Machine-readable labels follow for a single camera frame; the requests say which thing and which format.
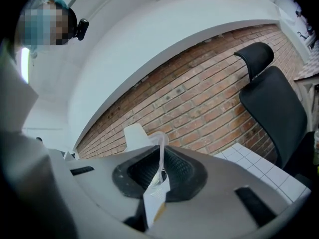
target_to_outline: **brick wall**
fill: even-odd
[[[81,158],[104,157],[126,148],[123,129],[140,123],[146,133],[163,131],[170,145],[216,154],[235,142],[274,161],[273,143],[239,101],[249,82],[242,59],[233,55],[253,42],[265,42],[295,88],[302,61],[275,25],[248,27],[199,43],[156,68],[120,97],[77,147]]]

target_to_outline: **white tile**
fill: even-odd
[[[311,190],[310,190],[309,188],[306,188],[306,189],[302,192],[302,194],[299,196],[299,198],[307,197],[307,196],[310,195],[310,193],[311,193]]]
[[[218,157],[218,158],[222,158],[222,159],[226,159],[225,156],[223,155],[223,153],[218,153],[216,155],[214,155],[214,157]]]
[[[292,204],[293,202],[290,200],[289,197],[286,196],[286,194],[280,189],[276,189],[276,191],[286,200],[286,202],[290,205]]]
[[[272,169],[266,173],[267,177],[273,181],[278,187],[288,178],[289,174],[281,170],[277,166],[273,166]]]
[[[233,146],[232,146],[235,150],[240,150],[243,146],[239,143],[235,143]]]
[[[270,187],[272,187],[273,189],[277,189],[278,186],[273,183],[266,175],[264,175],[263,177],[260,178],[262,181],[266,182]]]
[[[256,167],[251,166],[247,169],[248,172],[251,172],[253,175],[255,175],[257,178],[261,178],[264,174]]]
[[[294,177],[289,176],[280,186],[280,189],[294,202],[306,189],[306,186]]]
[[[227,157],[227,160],[236,163],[237,161],[241,160],[243,156],[239,152],[234,152],[230,156]]]
[[[240,148],[240,149],[238,150],[238,152],[245,157],[245,156],[247,156],[248,153],[251,152],[251,150],[248,149],[248,148],[246,148],[246,147],[242,147],[242,148]]]
[[[255,164],[259,159],[261,159],[261,156],[251,151],[247,156],[245,156],[245,158]]]
[[[242,159],[240,159],[238,162],[236,162],[237,165],[240,165],[241,167],[243,167],[244,169],[248,169],[249,167],[251,167],[253,164],[251,162],[249,162],[247,160],[247,158],[243,157]]]
[[[256,162],[255,166],[263,173],[267,173],[271,168],[273,168],[274,164],[264,158],[261,158]]]
[[[232,147],[229,147],[228,149],[225,149],[222,151],[222,153],[224,154],[225,157],[230,156],[231,154],[233,154],[236,150]]]

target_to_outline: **mesh chair back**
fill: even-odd
[[[274,60],[274,52],[266,43],[256,42],[236,51],[234,55],[241,57],[248,69],[249,79],[253,80]]]
[[[241,90],[239,98],[273,141],[276,165],[284,168],[307,128],[306,112],[288,80],[270,66]]]

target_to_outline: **black office chair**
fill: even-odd
[[[237,51],[234,55],[241,57],[248,69],[250,81],[260,74],[274,60],[274,52],[266,43],[256,42]]]
[[[265,70],[274,58],[269,50],[267,44],[254,43],[234,53],[244,59],[251,78],[239,94],[240,101],[273,141],[276,166],[292,176],[315,178],[314,132],[306,134],[306,112],[285,75],[276,66]]]

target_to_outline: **ceiling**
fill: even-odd
[[[65,105],[84,61],[102,36],[125,16],[153,1],[157,0],[76,0],[72,9],[78,21],[85,18],[90,22],[85,38],[39,51],[38,57],[29,61],[29,83],[40,98]]]

